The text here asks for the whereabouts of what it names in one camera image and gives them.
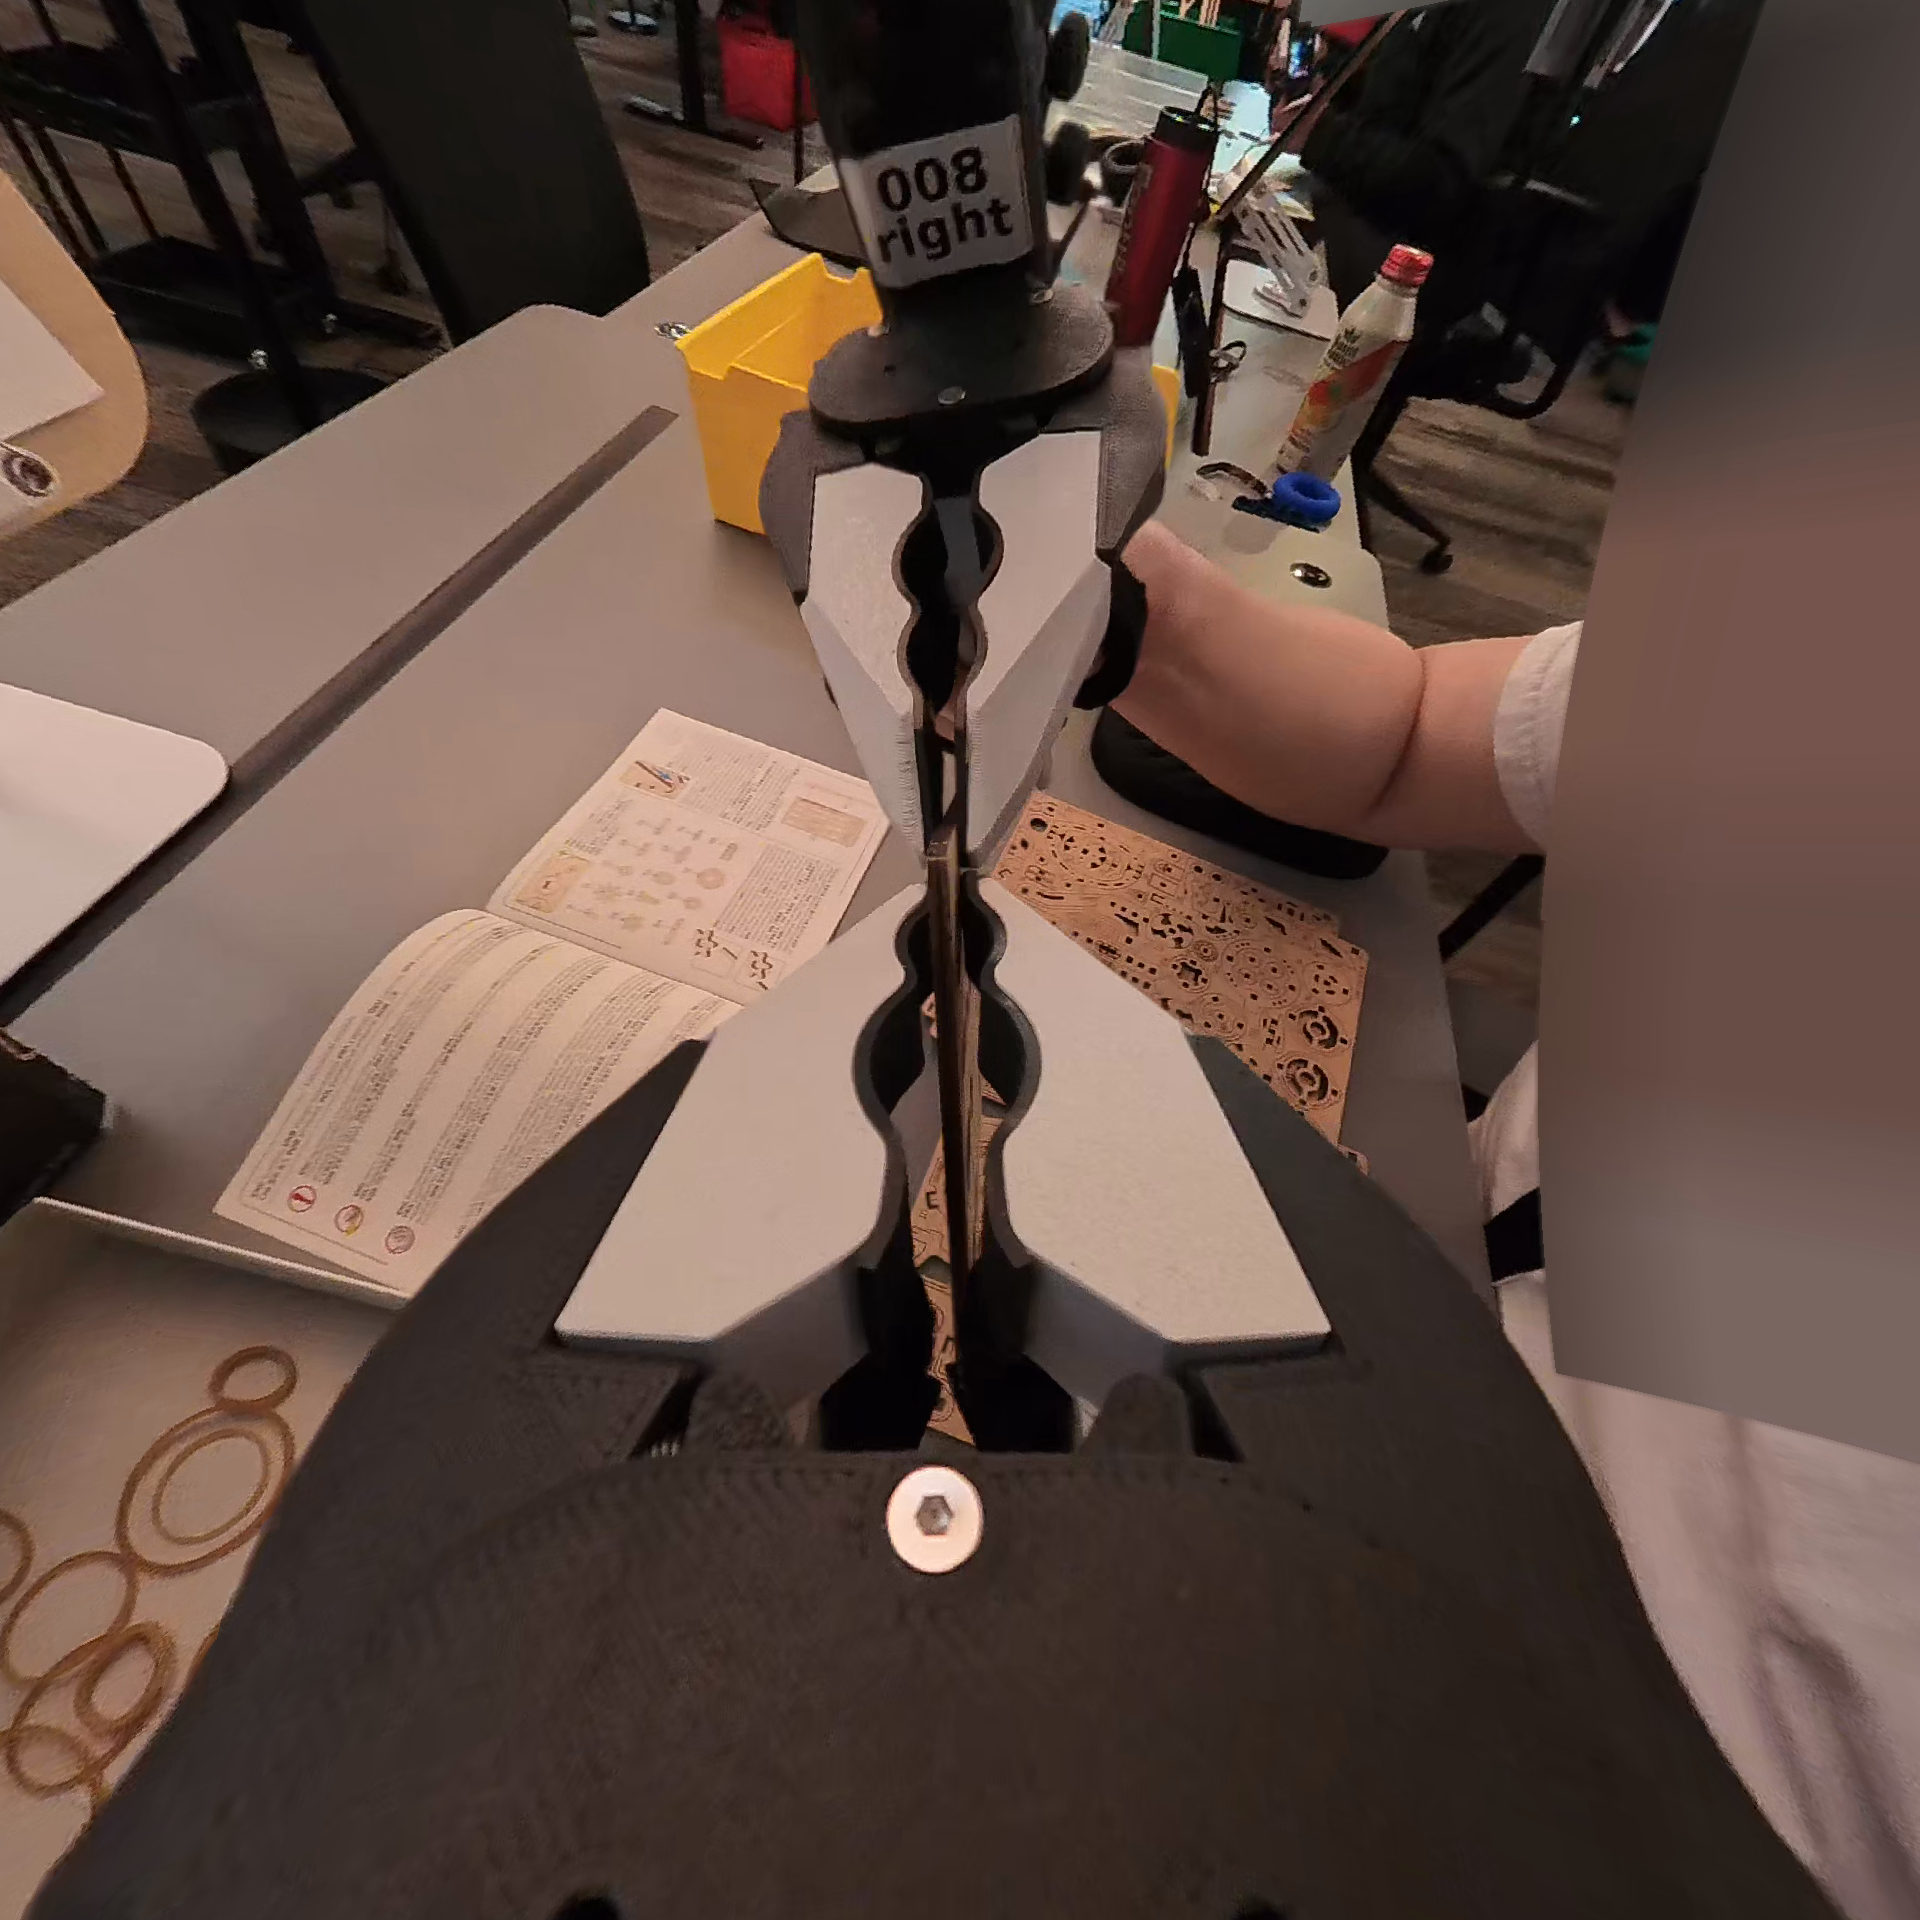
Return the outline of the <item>white paper sheet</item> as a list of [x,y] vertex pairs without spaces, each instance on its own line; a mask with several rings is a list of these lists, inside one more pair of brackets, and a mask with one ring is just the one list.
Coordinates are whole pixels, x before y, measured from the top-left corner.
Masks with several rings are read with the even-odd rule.
[[44,426],[105,396],[104,386],[3,283],[3,442],[19,444]]

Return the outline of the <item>black box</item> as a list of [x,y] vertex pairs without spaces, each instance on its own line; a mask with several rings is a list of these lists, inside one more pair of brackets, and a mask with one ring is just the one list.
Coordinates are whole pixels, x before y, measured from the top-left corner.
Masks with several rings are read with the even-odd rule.
[[108,1099],[3,1032],[3,1222],[44,1197],[104,1133]]

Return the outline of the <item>green crate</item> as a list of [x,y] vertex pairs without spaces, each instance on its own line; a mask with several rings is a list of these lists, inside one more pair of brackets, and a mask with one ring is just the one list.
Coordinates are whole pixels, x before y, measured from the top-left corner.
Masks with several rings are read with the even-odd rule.
[[1234,3],[1135,3],[1117,44],[1215,80],[1234,80],[1242,64],[1242,6]]

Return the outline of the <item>red bag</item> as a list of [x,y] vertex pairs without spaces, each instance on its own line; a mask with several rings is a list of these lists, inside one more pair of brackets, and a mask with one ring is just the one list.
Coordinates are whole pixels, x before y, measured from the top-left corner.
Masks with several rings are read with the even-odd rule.
[[760,11],[716,20],[722,113],[775,133],[815,123],[811,88],[797,44]]

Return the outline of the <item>laser-cut wooden parts sheet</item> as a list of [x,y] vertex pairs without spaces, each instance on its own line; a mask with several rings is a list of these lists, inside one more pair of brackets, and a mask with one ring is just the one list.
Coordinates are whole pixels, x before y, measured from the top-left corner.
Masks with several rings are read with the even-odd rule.
[[1369,958],[1330,912],[1047,793],[995,878],[1339,1142]]

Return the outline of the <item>yellow plastic bin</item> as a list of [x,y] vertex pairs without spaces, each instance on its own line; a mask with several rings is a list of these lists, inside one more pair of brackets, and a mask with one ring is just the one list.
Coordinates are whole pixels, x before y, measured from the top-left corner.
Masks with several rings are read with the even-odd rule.
[[[905,304],[953,307],[979,320],[987,304],[1012,308],[1016,302],[1042,304],[1051,290],[1032,268],[987,268],[933,280],[913,290]],[[696,328],[679,345],[688,371],[688,396],[705,446],[712,513],[717,521],[762,536],[762,478],[777,448],[786,416],[805,414],[809,380],[827,350],[840,345],[855,322],[880,322],[880,294],[869,269],[851,280],[807,253],[783,268],[740,299]],[[1144,369],[1164,414],[1161,472],[1171,467],[1180,414],[1177,376]]]

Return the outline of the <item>white rounded board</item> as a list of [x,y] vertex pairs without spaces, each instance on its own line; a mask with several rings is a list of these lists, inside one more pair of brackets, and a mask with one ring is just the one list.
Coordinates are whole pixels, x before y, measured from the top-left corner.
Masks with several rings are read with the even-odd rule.
[[3,978],[228,787],[209,744],[3,685]]

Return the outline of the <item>thin wooden model sheet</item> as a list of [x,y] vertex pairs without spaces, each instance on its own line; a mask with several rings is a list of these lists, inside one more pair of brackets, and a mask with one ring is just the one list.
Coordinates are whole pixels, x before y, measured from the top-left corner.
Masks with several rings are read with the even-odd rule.
[[905,536],[898,573],[913,603],[903,641],[911,745],[922,804],[928,888],[928,962],[945,1146],[945,1216],[952,1269],[949,1388],[970,1441],[993,1441],[981,1336],[979,1269],[986,1236],[979,1073],[979,994],[970,971],[970,726],[968,683],[979,657],[977,596],[989,540],[972,497],[928,497]]

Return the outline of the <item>juice bottle with red cap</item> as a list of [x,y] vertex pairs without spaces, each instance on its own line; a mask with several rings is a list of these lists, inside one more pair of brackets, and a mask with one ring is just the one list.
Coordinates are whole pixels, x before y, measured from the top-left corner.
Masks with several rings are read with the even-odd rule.
[[1276,457],[1276,478],[1332,482],[1354,454],[1417,322],[1433,253],[1394,245],[1375,281],[1344,308]]

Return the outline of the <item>white plastic device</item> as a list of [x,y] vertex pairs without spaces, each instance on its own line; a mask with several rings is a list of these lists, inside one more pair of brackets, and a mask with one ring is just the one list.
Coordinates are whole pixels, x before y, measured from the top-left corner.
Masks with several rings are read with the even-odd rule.
[[1327,345],[1338,329],[1338,299],[1321,256],[1285,206],[1248,200],[1233,217],[1233,259],[1224,285],[1229,316]]

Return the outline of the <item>person's right forearm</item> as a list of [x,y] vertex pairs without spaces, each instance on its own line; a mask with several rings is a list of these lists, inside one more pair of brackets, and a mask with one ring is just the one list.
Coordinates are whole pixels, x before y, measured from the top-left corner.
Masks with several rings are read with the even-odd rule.
[[1543,849],[1498,761],[1498,713],[1528,637],[1412,648],[1355,616],[1269,603],[1200,563],[1208,651],[1186,696],[1136,730],[1291,825],[1391,851]]

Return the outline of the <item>wooden rings in tray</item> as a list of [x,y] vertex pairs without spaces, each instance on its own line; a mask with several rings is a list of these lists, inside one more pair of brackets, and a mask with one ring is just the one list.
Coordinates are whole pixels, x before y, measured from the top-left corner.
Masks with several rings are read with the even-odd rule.
[[200,1405],[128,1467],[98,1542],[47,1554],[4,1508],[4,1787],[84,1812],[105,1801],[211,1646],[213,1627],[193,1636],[173,1601],[237,1570],[282,1504],[299,1461],[298,1390],[283,1347],[223,1356]]

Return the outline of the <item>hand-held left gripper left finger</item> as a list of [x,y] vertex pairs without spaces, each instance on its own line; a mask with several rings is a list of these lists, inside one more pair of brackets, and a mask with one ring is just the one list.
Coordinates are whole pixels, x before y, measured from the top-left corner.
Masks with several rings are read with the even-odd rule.
[[829,1385],[928,1369],[925,896],[903,888],[705,1045],[560,1309],[575,1349]]

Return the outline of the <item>person's right hand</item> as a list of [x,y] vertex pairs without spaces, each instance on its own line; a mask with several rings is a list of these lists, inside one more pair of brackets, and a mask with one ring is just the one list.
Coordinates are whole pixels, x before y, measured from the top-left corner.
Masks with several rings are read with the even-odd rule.
[[1208,584],[1200,555],[1161,520],[1146,521],[1111,564],[1114,606],[1135,648],[1129,676],[1111,704],[1138,726],[1188,690],[1193,660],[1208,651],[1196,637],[1208,601],[1193,593]]

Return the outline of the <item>black metal rack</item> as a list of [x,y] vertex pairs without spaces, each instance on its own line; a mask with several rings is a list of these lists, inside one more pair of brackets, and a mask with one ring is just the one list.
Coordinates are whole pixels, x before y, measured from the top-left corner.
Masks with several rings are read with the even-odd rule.
[[140,338],[268,369],[367,338],[435,353],[442,329],[349,297],[316,208],[372,188],[357,149],[303,168],[260,52],[304,56],[299,5],[4,5],[4,156]]

